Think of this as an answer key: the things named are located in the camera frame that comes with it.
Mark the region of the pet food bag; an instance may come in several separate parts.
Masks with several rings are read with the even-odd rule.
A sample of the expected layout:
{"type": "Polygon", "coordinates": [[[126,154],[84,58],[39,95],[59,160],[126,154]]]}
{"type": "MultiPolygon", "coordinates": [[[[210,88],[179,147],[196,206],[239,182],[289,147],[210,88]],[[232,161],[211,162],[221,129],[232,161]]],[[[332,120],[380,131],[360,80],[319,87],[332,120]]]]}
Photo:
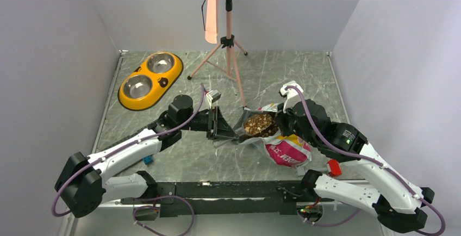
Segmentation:
{"type": "MultiPolygon", "coordinates": [[[[277,106],[277,104],[271,103],[257,110],[244,108],[236,125],[242,122],[243,115],[251,114],[252,112],[269,112],[275,114],[277,106]]],[[[282,136],[280,131],[268,138],[252,138],[238,145],[251,145],[255,147],[261,154],[270,158],[277,165],[301,167],[307,165],[312,160],[312,152],[305,141],[296,135],[282,136]]]]}

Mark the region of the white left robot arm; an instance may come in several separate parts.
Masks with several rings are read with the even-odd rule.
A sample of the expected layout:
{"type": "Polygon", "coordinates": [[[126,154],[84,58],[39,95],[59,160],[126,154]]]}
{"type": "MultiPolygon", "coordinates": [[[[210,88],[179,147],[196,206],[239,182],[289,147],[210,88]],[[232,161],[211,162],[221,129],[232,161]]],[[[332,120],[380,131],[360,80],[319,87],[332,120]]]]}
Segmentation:
{"type": "Polygon", "coordinates": [[[211,105],[216,97],[200,102],[205,109],[193,108],[188,95],[178,95],[158,119],[98,153],[71,155],[56,184],[55,190],[76,218],[93,212],[100,204],[123,198],[152,202],[158,193],[158,183],[146,171],[130,176],[118,173],[142,158],[157,154],[182,137],[182,131],[205,132],[209,140],[237,140],[239,137],[224,119],[218,106],[211,105]]]}

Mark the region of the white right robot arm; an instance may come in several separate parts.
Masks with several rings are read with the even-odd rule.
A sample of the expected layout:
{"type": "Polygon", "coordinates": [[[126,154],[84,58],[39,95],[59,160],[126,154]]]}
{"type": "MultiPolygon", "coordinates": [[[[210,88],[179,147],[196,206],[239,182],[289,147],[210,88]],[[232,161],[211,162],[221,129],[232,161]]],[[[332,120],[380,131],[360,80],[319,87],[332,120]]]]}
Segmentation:
{"type": "Polygon", "coordinates": [[[364,188],[308,170],[300,184],[305,200],[338,200],[373,214],[394,232],[425,234],[428,215],[423,207],[431,205],[434,191],[403,178],[358,129],[331,121],[325,109],[312,100],[301,100],[288,109],[279,104],[275,122],[282,135],[296,135],[327,158],[354,169],[373,186],[364,188]]]}

